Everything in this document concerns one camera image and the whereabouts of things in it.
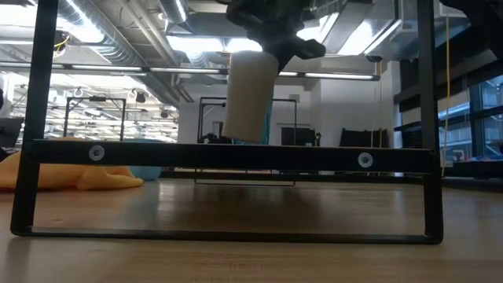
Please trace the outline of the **orange cloth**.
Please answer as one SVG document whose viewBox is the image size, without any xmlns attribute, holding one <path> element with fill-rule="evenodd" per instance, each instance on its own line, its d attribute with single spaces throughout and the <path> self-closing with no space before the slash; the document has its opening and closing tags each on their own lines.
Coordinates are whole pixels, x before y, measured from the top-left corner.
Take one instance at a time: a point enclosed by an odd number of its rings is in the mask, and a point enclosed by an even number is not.
<svg viewBox="0 0 503 283">
<path fill-rule="evenodd" d="M 21 151 L 0 161 L 0 191 L 15 190 Z M 127 166 L 96 166 L 82 164 L 42 164 L 39 172 L 40 190 L 118 190 L 142 186 Z"/>
</svg>

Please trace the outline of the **olive green cup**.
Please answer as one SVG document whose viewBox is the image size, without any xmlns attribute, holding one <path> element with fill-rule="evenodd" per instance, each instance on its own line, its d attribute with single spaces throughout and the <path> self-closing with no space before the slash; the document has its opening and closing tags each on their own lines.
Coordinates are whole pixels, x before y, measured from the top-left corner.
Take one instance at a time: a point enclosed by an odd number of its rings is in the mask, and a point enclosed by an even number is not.
<svg viewBox="0 0 503 283">
<path fill-rule="evenodd" d="M 232 53 L 222 135 L 242 142 L 261 143 L 266 114 L 273 100 L 278 60 L 258 51 Z"/>
</svg>

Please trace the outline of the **teal transparent tumbler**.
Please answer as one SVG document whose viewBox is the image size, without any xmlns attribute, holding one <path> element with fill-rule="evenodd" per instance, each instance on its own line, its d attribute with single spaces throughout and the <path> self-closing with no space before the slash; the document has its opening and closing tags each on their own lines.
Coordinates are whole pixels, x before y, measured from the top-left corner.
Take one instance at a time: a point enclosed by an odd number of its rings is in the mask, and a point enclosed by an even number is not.
<svg viewBox="0 0 503 283">
<path fill-rule="evenodd" d="M 259 141 L 249 142 L 233 138 L 232 143 L 234 145 L 253 145 L 255 143 L 258 145 L 268 145 L 270 143 L 270 122 L 272 116 L 273 103 L 274 101 L 271 100 L 270 103 L 268 104 L 266 114 L 264 116 L 264 124 L 262 128 L 261 138 L 259 139 Z"/>
</svg>

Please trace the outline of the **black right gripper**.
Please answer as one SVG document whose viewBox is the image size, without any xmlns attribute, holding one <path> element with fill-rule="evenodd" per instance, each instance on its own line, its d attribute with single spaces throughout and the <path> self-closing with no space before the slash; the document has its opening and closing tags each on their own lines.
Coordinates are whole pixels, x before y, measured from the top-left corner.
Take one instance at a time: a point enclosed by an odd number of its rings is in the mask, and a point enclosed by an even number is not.
<svg viewBox="0 0 503 283">
<path fill-rule="evenodd" d="M 315 39 L 301 39 L 303 16 L 312 0 L 229 0 L 226 18 L 242 27 L 247 37 L 264 52 L 278 59 L 282 72 L 293 57 L 309 60 L 323 57 L 326 47 Z"/>
</svg>

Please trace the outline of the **dark background chair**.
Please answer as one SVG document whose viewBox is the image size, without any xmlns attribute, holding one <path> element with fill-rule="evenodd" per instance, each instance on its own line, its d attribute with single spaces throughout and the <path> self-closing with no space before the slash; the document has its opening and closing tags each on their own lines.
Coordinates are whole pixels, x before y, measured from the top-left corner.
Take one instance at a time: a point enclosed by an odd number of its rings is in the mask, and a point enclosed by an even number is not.
<svg viewBox="0 0 503 283">
<path fill-rule="evenodd" d="M 0 118 L 0 147 L 13 148 L 20 135 L 23 118 Z"/>
</svg>

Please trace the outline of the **blue mug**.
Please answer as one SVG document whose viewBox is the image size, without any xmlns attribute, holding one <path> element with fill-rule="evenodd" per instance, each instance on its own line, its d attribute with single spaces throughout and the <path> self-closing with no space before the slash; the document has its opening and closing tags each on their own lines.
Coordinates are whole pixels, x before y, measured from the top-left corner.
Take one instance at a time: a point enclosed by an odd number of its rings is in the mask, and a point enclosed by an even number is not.
<svg viewBox="0 0 503 283">
<path fill-rule="evenodd" d="M 137 142 L 137 143 L 163 143 L 163 141 L 156 139 L 146 139 L 146 138 L 127 138 L 125 142 Z M 160 177 L 162 167 L 146 167 L 146 166 L 129 166 L 131 173 L 136 178 L 141 178 L 144 181 L 150 182 L 155 181 Z"/>
</svg>

